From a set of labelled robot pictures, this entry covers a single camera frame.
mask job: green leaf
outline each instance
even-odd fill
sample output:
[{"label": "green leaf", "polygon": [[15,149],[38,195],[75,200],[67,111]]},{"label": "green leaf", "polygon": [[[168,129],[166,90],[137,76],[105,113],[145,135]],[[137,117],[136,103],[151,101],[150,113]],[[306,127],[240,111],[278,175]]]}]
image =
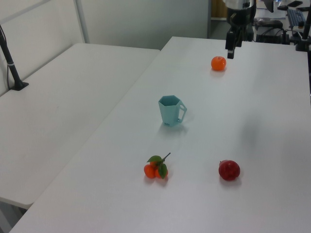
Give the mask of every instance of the green leaf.
[{"label": "green leaf", "polygon": [[152,156],[147,162],[160,162],[162,158],[158,155]]},{"label": "green leaf", "polygon": [[165,164],[160,164],[158,167],[159,175],[162,179],[166,177],[167,174],[167,167]]}]

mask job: cup handle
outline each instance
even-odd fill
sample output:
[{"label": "cup handle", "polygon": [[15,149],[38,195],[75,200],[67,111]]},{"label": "cup handle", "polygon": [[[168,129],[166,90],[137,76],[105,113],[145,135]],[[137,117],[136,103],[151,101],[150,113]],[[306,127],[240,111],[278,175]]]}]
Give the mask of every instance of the cup handle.
[{"label": "cup handle", "polygon": [[181,117],[181,119],[178,119],[178,123],[181,123],[184,120],[187,108],[185,107],[185,105],[183,103],[181,103],[178,107],[179,107],[179,110],[183,110],[184,111],[183,116]]}]

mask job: stem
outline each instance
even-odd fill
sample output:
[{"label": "stem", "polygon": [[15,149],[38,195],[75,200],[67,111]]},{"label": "stem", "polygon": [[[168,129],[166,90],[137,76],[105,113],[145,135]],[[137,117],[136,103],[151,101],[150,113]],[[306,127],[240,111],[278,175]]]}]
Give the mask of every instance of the stem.
[{"label": "stem", "polygon": [[[169,156],[171,153],[169,153],[167,156]],[[167,158],[167,156],[165,156],[163,159],[162,159],[162,162],[165,161],[165,159]]]}]

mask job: teal cup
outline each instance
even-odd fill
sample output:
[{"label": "teal cup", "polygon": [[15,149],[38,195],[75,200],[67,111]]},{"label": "teal cup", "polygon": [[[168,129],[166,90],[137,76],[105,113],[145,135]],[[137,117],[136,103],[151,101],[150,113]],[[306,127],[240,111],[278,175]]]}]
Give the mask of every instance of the teal cup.
[{"label": "teal cup", "polygon": [[164,125],[174,126],[183,122],[187,108],[176,96],[163,96],[159,100],[159,107]]}]

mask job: white wall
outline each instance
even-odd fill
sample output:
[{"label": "white wall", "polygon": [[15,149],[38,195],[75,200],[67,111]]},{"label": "white wall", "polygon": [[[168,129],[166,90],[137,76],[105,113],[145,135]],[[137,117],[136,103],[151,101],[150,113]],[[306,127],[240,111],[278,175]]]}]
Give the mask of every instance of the white wall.
[{"label": "white wall", "polygon": [[[20,8],[20,1],[10,4],[2,1],[8,0],[0,0],[1,11],[13,14],[0,18],[0,23],[2,20],[8,48],[22,80],[73,44],[84,41],[75,0],[31,0],[32,5],[34,2],[44,4],[34,9],[25,5],[26,11]],[[6,71],[6,60],[0,50],[0,96],[7,91]],[[13,84],[10,73],[10,86]]]},{"label": "white wall", "polygon": [[209,0],[77,0],[92,44],[162,49],[172,36],[207,37]]}]

